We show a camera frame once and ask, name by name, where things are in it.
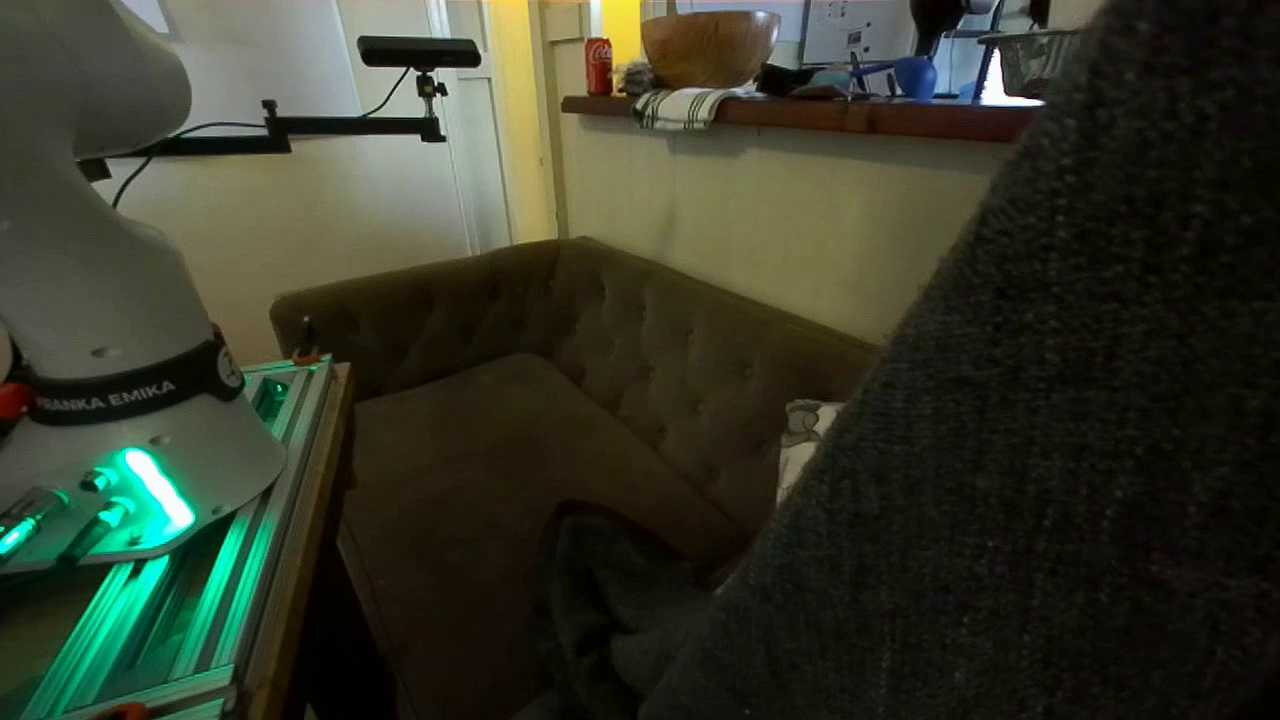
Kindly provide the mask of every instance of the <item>pillow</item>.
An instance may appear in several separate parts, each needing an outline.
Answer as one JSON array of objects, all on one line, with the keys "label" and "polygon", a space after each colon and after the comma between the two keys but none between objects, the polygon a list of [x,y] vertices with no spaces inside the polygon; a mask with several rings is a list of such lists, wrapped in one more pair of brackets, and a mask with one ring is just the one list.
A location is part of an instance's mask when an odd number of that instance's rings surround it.
[{"label": "pillow", "polygon": [[781,473],[775,473],[775,505],[793,497],[793,490],[804,477],[804,466],[814,462],[815,445],[829,435],[843,403],[838,402],[793,402],[788,403],[788,430],[781,441]]}]

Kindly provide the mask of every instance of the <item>cable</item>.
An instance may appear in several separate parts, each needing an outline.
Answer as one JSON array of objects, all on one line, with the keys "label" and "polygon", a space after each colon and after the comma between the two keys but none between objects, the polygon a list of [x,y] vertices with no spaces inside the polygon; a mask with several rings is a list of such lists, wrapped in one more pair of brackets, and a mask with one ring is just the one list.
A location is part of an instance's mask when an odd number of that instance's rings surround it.
[{"label": "cable", "polygon": [[[197,135],[197,132],[208,132],[208,130],[261,130],[261,124],[236,124],[236,122],[208,122],[208,124],[192,124],[192,130],[180,130],[165,142],[185,142],[185,135]],[[113,195],[113,210],[120,210],[125,192],[152,168],[156,153],[147,153],[118,190]]]},{"label": "cable", "polygon": [[410,80],[410,70],[398,75],[398,86],[387,89],[387,95],[379,106],[371,106],[362,122],[385,114],[391,106],[391,95],[400,91],[400,86]]}]

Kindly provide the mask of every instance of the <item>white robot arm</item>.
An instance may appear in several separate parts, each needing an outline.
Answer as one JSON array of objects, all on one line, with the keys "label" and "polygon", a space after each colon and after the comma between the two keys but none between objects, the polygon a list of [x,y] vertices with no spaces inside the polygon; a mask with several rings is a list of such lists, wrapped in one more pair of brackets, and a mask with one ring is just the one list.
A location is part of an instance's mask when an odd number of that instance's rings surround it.
[{"label": "white robot arm", "polygon": [[0,572],[165,553],[282,477],[180,254],[75,168],[190,102],[118,0],[0,6],[0,326],[33,377],[0,441]]}]

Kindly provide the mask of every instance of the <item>couch backrest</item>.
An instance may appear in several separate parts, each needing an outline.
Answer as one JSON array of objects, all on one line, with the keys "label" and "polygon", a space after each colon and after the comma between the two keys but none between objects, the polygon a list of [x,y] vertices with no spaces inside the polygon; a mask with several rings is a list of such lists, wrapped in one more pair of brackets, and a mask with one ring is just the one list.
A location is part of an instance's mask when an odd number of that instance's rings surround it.
[{"label": "couch backrest", "polygon": [[756,533],[786,403],[839,402],[878,347],[597,242],[557,242],[541,358]]}]

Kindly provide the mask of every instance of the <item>couch cushion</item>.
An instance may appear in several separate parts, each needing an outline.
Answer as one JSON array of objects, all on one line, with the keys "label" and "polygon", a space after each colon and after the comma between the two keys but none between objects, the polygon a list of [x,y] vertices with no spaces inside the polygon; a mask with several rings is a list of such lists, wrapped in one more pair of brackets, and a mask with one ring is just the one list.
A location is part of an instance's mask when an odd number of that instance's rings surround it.
[{"label": "couch cushion", "polygon": [[355,403],[346,555],[415,717],[508,717],[538,693],[531,570],[564,499],[603,505],[703,565],[744,543],[538,358]]}]

